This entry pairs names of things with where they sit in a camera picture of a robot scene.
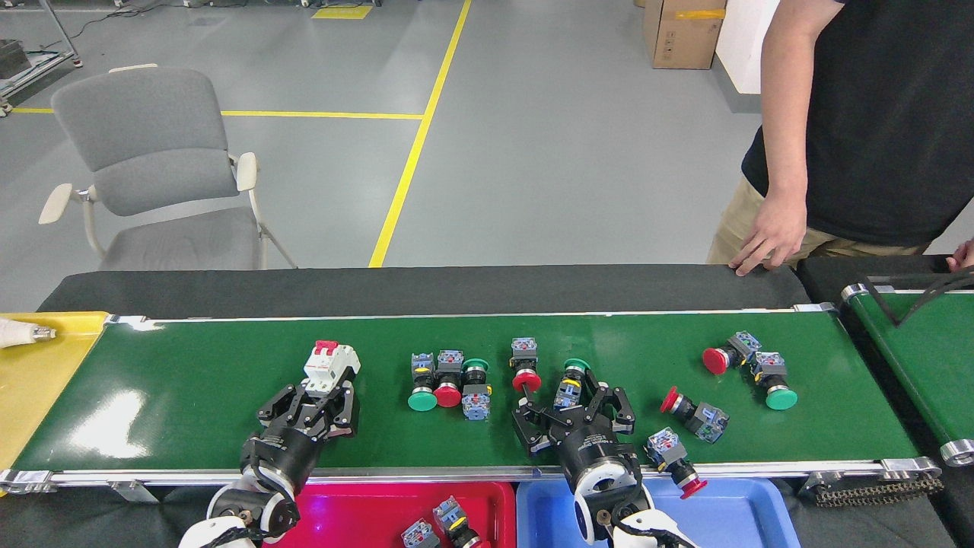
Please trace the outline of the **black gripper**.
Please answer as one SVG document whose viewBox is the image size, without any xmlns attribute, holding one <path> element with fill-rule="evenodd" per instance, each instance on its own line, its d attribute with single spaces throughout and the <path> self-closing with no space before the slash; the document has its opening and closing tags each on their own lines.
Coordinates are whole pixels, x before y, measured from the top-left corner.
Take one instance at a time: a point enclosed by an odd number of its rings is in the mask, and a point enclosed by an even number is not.
<svg viewBox="0 0 974 548">
<path fill-rule="evenodd" d="M 623 387 L 597 383 L 587 404 L 587 423 L 578 419 L 579 405 L 543 406 L 522 396 L 514 411 L 515 430 L 530 457 L 555 448 L 571 488 L 627 488 L 635 483 L 638 459 L 630 435 L 636 416 Z"/>
<path fill-rule="evenodd" d="M 285 385 L 257 410 L 263 430 L 241 448 L 241 473 L 269 492 L 299 495 L 326 441 L 356 435 L 359 405 L 353 384 L 343 381 L 327 403 L 292 403 L 297 388 Z"/>
</svg>

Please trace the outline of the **person's right hand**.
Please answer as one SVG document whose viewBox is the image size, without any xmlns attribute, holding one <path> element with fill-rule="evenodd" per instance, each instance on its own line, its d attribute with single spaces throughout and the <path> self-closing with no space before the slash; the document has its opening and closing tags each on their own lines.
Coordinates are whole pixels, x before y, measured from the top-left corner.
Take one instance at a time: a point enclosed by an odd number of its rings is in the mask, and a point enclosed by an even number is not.
<svg viewBox="0 0 974 548">
<path fill-rule="evenodd" d="M 806 195 L 769 192 L 727 266 L 744 276 L 761 266 L 775 270 L 800 249 L 807 231 Z"/>
</svg>

